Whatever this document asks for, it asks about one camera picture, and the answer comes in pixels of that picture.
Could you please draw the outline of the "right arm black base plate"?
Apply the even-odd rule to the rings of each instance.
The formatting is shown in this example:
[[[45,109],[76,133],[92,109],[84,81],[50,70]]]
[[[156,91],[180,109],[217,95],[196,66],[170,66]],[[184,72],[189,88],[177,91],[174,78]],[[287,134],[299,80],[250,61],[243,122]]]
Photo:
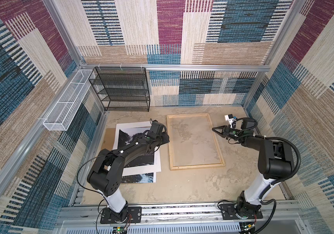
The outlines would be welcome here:
[[[260,205],[242,203],[237,208],[237,204],[235,203],[219,203],[218,208],[221,211],[223,220],[246,220],[263,218],[263,214],[260,211]]]

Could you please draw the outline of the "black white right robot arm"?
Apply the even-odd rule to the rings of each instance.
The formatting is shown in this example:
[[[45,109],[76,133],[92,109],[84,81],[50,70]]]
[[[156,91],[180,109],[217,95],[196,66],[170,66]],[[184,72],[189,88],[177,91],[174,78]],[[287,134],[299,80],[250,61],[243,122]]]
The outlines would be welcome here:
[[[212,131],[227,140],[259,152],[256,179],[238,196],[236,204],[224,213],[235,213],[238,219],[254,218],[266,202],[263,200],[280,182],[293,177],[301,163],[298,149],[281,137],[266,137],[252,130],[238,130],[231,126],[213,127]]]

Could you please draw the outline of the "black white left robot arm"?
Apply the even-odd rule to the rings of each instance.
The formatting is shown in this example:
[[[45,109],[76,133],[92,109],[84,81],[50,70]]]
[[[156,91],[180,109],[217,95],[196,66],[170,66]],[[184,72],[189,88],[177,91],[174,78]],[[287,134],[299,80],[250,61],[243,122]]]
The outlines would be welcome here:
[[[156,147],[169,143],[169,135],[139,134],[130,144],[112,151],[102,150],[87,176],[87,182],[106,200],[110,218],[124,221],[128,216],[128,202],[119,186],[124,167],[137,157],[154,152]]]

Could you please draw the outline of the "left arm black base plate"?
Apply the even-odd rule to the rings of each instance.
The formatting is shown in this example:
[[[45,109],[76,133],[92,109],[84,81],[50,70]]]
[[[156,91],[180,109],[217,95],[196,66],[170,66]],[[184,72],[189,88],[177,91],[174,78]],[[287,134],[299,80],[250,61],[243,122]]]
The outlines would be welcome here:
[[[125,224],[125,223],[140,223],[142,215],[142,207],[128,207],[116,213],[109,208],[104,208],[100,214],[100,224]]]

